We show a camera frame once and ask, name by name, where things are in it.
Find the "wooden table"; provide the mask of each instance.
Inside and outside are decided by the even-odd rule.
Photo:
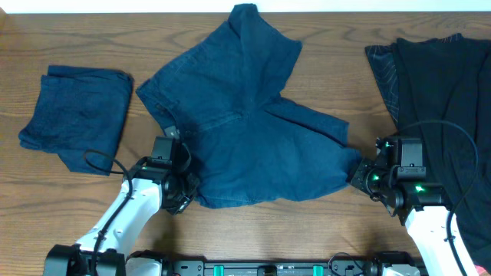
[[[116,68],[135,87],[199,43],[227,14],[10,15],[0,36],[0,274],[38,275],[54,244],[72,245],[120,189],[119,176],[68,172],[54,154],[22,149],[49,64]],[[267,14],[283,34],[303,41],[282,95],[351,123],[349,143],[374,156],[377,136],[395,128],[364,56],[364,46],[403,37],[422,41],[456,32],[491,38],[485,13]],[[162,131],[136,95],[117,158],[131,166],[150,154]],[[348,188],[308,202],[278,200],[211,210],[193,203],[147,223],[135,249],[224,259],[326,259],[417,248],[380,203]]]

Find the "black cloth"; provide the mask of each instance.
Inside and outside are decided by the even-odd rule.
[[[491,271],[491,42],[455,34],[365,49],[387,109],[398,129],[421,120],[448,120],[478,147],[479,177],[457,209],[471,258]],[[423,125],[402,132],[423,140],[428,181],[444,184],[453,203],[473,178],[473,148],[451,126]]]
[[[315,199],[347,185],[359,159],[346,147],[348,123],[280,96],[301,49],[255,5],[237,5],[138,88],[162,129],[176,126],[189,146],[201,205]]]
[[[51,65],[41,77],[34,115],[18,135],[21,146],[57,153],[71,172],[108,176],[89,167],[83,155],[88,149],[116,155],[132,86],[120,71]],[[113,165],[95,154],[87,159],[105,170]]]

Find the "white wall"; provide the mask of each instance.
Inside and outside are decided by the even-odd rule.
[[[230,12],[247,0],[0,0],[7,13]],[[255,0],[260,12],[474,12],[491,0]]]

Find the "wire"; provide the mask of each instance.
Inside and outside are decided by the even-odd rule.
[[[397,135],[401,133],[404,130],[410,129],[412,127],[417,127],[423,124],[428,124],[428,123],[441,123],[445,124],[447,126],[455,127],[456,129],[460,130],[462,133],[464,133],[469,140],[470,144],[473,146],[474,149],[474,172],[473,172],[473,178],[472,181],[469,184],[469,188],[460,196],[460,199],[457,200],[457,203],[454,205],[454,207],[450,210],[447,216],[447,241],[449,242],[450,249],[452,250],[453,257],[455,258],[455,262],[457,263],[457,266],[460,269],[460,273],[462,273],[463,276],[467,276],[466,270],[464,269],[462,262],[460,261],[459,255],[457,254],[457,250],[455,248],[455,244],[453,243],[453,240],[455,237],[452,236],[452,217],[453,214],[455,214],[455,211],[457,208],[460,206],[460,204],[463,202],[463,200],[466,198],[466,196],[469,194],[470,190],[474,187],[474,182],[476,181],[477,173],[478,173],[478,165],[479,165],[479,155],[477,152],[477,146],[476,143],[474,143],[474,139],[466,132],[465,129],[463,129],[461,126],[459,126],[456,123],[452,123],[447,120],[422,120],[416,123],[412,123],[408,126],[403,127],[401,130],[398,130],[396,133],[393,135]]]
[[[100,169],[100,168],[98,168],[96,166],[93,166],[90,162],[87,161],[87,158],[86,157],[87,157],[87,154],[88,153],[96,153],[98,155],[104,156],[105,158],[111,160],[111,162],[116,163],[116,165],[121,168],[121,171],[122,172],[107,171],[107,170],[104,170],[104,169]],[[111,222],[116,218],[117,214],[119,214],[119,212],[121,211],[121,209],[123,209],[123,207],[128,203],[128,201],[130,201],[131,196],[133,195],[133,183],[131,182],[132,176],[130,176],[130,173],[123,166],[123,164],[121,164],[119,161],[117,161],[116,158],[114,158],[112,156],[109,156],[106,153],[102,153],[102,152],[100,152],[98,150],[95,150],[95,149],[88,149],[84,153],[84,159],[85,159],[85,162],[89,166],[91,166],[91,167],[93,167],[95,169],[99,169],[99,170],[101,170],[103,172],[106,172],[106,173],[109,172],[109,173],[123,174],[124,177],[126,177],[126,179],[128,180],[128,189],[129,190],[128,190],[128,193],[126,194],[126,196],[124,197],[124,200],[117,207],[117,209],[114,211],[113,215],[110,216],[110,218],[104,224],[103,228],[97,234],[97,240],[95,241],[94,250],[92,252],[92,259],[91,259],[91,273],[92,273],[93,276],[97,276],[95,265],[96,265],[96,262],[97,262],[97,253],[99,252],[99,247],[101,246],[101,242],[104,240],[104,236],[106,235],[107,230],[109,229],[109,226],[110,226]]]
[[[339,273],[337,273],[336,271],[334,271],[334,270],[331,268],[331,262],[332,262],[332,261],[333,261],[333,260],[334,260],[334,259],[335,259],[337,256],[339,256],[339,255],[347,255],[347,256],[348,256],[348,257],[349,257],[349,258],[350,258],[350,259],[353,261],[354,265],[356,265],[358,268],[360,268],[361,272],[363,273],[363,268],[362,268],[362,267],[361,267],[361,266],[360,266],[360,265],[359,265],[359,264],[358,264],[358,263],[357,263],[357,262],[356,262],[356,261],[353,259],[353,257],[352,257],[350,254],[348,254],[348,253],[346,253],[346,252],[338,252],[338,253],[336,253],[336,254],[332,255],[332,257],[331,257],[331,258],[329,259],[329,261],[328,261],[328,268],[329,268],[329,269],[331,269],[332,274],[334,274],[334,275],[336,275],[336,276],[340,276],[340,274],[339,274]]]

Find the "folded blue cloth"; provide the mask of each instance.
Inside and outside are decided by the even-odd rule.
[[[21,146],[57,153],[71,172],[109,175],[89,167],[83,155],[87,149],[116,155],[132,85],[121,71],[51,65],[41,77],[34,116],[18,135]],[[87,158],[112,167],[103,156]]]
[[[137,90],[162,129],[176,126],[210,208],[315,199],[346,186],[359,153],[348,123],[280,96],[302,49],[237,5],[204,42]]]

